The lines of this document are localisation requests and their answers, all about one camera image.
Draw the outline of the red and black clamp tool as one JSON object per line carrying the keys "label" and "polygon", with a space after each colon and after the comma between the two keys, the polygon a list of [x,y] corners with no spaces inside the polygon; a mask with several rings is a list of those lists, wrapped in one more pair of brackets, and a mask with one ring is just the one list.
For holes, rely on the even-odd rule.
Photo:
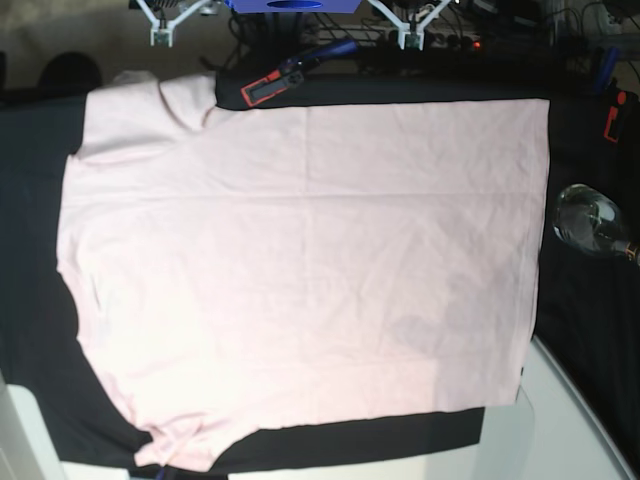
{"label": "red and black clamp tool", "polygon": [[606,116],[603,137],[614,144],[619,142],[626,108],[627,93],[617,87],[613,71],[619,57],[617,47],[609,47],[601,52],[598,67],[595,70],[592,90],[597,94],[608,95],[609,107]]}

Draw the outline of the black round stool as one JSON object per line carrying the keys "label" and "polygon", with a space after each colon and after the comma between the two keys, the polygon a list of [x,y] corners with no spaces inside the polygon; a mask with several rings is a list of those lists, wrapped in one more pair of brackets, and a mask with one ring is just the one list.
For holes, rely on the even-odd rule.
{"label": "black round stool", "polygon": [[93,90],[103,84],[98,64],[80,52],[65,52],[50,60],[37,86],[47,89]]}

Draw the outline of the black table cloth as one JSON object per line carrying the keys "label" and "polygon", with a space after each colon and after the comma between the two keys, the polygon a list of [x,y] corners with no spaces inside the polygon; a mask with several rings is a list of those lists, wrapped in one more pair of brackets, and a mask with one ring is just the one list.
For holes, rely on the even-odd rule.
{"label": "black table cloth", "polygon": [[[603,136],[609,94],[550,95],[549,193],[587,183],[639,225],[639,106],[619,139]],[[56,270],[61,181],[81,143],[83,96],[15,97],[1,111],[1,370],[39,403],[59,458],[132,469],[147,435],[108,401],[76,342],[77,316]],[[639,271],[598,260],[547,231],[536,334],[585,396],[623,458],[639,465]],[[211,477],[457,453],[489,430],[482,410],[256,433],[232,446]]]}

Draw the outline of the red and blue clamp tool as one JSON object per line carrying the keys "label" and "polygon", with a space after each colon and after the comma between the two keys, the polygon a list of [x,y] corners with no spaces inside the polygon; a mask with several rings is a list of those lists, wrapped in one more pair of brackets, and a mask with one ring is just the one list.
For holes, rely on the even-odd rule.
{"label": "red and blue clamp tool", "polygon": [[305,74],[329,60],[353,54],[358,50],[355,40],[344,38],[313,47],[283,61],[275,70],[241,88],[240,93],[249,108],[254,108],[281,93],[297,88]]}

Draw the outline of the pink T-shirt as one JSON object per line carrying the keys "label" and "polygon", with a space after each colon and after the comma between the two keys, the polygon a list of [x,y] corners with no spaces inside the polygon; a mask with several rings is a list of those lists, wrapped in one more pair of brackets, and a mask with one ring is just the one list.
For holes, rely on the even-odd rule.
{"label": "pink T-shirt", "polygon": [[259,430],[509,405],[535,324],[542,99],[229,111],[215,81],[86,99],[57,268],[150,442],[209,470]]}

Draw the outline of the clear glass bottle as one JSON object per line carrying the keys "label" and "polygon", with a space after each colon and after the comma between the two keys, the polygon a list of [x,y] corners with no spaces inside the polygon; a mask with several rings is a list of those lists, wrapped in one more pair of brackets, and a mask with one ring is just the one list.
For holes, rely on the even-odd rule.
{"label": "clear glass bottle", "polygon": [[624,257],[639,265],[639,242],[615,202],[585,184],[562,190],[552,226],[568,246],[592,257]]}

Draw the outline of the blue plastic mount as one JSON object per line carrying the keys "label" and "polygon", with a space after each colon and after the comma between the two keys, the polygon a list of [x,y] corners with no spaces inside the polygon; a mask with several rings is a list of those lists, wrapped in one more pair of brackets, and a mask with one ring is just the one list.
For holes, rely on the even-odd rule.
{"label": "blue plastic mount", "polygon": [[339,13],[351,14],[360,0],[225,0],[224,4],[237,13]]}

